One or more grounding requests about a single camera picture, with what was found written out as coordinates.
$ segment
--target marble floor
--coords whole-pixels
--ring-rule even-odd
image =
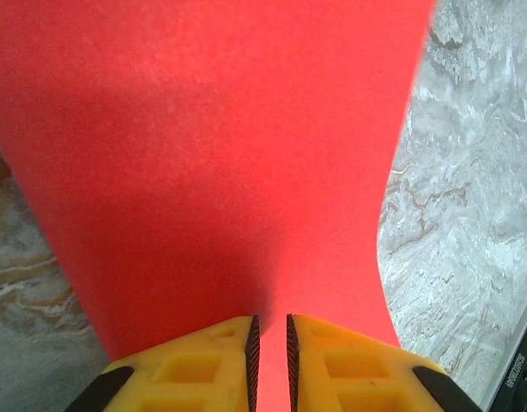
[[[480,402],[527,303],[527,0],[440,2],[379,264],[402,345]],[[0,412],[63,410],[106,363],[0,156]]]

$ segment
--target yellow plastic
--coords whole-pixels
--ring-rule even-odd
[[[245,346],[252,316],[113,362],[134,367],[105,412],[248,412]]]
[[[298,412],[442,412],[416,366],[430,360],[308,316],[294,315],[300,348]]]

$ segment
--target black rubber pad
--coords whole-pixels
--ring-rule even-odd
[[[415,367],[412,371],[445,412],[482,412],[471,398],[444,373],[428,367]]]
[[[256,412],[257,376],[260,368],[260,321],[254,315],[248,332],[245,346],[246,358],[246,391],[248,393],[248,410]]]
[[[287,315],[288,383],[290,386],[290,410],[298,410],[298,383],[300,380],[300,342],[296,333],[294,316]]]
[[[102,373],[73,401],[65,412],[103,412],[134,373],[133,367],[118,367]]]

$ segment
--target gray marble surface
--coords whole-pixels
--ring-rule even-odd
[[[443,0],[385,194],[402,345],[477,401],[527,302],[527,0]],[[107,363],[0,157],[0,412],[58,411]]]

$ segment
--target red paper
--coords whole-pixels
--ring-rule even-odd
[[[0,144],[109,355],[258,312],[397,343],[379,211],[431,0],[0,0]]]

